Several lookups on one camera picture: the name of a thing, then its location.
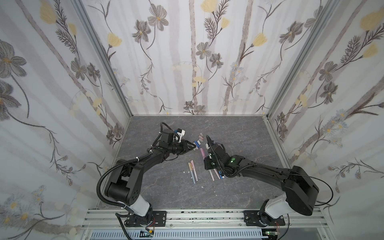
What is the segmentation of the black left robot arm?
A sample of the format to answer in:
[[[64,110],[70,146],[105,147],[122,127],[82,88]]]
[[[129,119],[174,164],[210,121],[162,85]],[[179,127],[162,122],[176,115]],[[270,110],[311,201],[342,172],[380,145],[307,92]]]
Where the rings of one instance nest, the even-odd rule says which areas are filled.
[[[195,148],[194,143],[183,140],[173,130],[159,132],[146,154],[131,160],[120,159],[101,176],[96,190],[98,198],[107,205],[126,210],[129,213],[126,218],[135,217],[136,224],[152,224],[153,207],[141,196],[144,173],[165,162],[170,155],[184,155]]]

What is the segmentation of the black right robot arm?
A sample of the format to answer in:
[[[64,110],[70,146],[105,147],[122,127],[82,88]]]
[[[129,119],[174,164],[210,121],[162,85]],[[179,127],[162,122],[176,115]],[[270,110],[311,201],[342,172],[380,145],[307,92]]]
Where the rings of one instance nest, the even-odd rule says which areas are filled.
[[[206,170],[217,169],[227,178],[245,177],[272,185],[283,191],[274,199],[267,199],[256,213],[255,224],[267,227],[290,213],[303,216],[313,214],[319,188],[301,167],[277,168],[253,162],[239,155],[230,156],[224,145],[208,141],[208,156],[204,158]]]

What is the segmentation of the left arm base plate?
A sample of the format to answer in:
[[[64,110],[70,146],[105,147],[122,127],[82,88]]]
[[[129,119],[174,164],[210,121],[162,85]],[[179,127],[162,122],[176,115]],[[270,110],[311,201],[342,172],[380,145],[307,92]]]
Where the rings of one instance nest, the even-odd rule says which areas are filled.
[[[167,211],[149,211],[146,216],[140,217],[136,214],[129,214],[123,217],[125,227],[165,227]]]

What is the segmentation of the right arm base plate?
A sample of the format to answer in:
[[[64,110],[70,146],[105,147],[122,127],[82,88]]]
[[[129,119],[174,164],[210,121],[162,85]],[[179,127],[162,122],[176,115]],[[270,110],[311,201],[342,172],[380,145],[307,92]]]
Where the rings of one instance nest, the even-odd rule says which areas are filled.
[[[258,210],[253,211],[243,211],[244,214],[244,222],[248,227],[277,227],[277,226],[285,226],[286,222],[282,216],[277,219],[273,219],[266,213],[260,213]]]

